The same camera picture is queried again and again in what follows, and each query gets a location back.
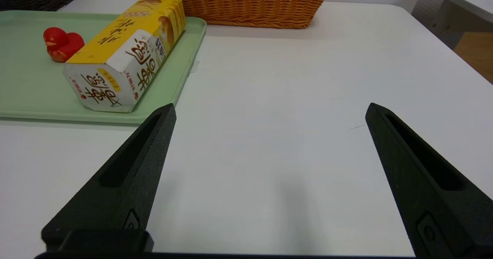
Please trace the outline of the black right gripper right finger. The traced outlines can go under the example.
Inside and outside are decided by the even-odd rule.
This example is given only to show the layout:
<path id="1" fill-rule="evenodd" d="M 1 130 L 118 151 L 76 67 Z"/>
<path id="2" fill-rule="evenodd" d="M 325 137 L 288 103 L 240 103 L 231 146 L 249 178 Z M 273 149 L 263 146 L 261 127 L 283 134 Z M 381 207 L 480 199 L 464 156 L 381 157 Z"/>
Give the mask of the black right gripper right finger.
<path id="1" fill-rule="evenodd" d="M 493 202 L 391 110 L 365 114 L 417 258 L 491 259 Z"/>

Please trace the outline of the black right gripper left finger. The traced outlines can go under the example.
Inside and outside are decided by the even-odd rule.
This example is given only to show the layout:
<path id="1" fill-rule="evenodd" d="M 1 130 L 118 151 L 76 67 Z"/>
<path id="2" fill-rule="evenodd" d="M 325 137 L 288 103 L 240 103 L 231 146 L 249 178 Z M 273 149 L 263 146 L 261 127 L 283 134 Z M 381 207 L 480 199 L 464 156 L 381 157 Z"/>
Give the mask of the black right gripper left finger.
<path id="1" fill-rule="evenodd" d="M 44 226 L 48 252 L 150 252 L 146 226 L 174 131 L 173 104 L 156 109 Z"/>

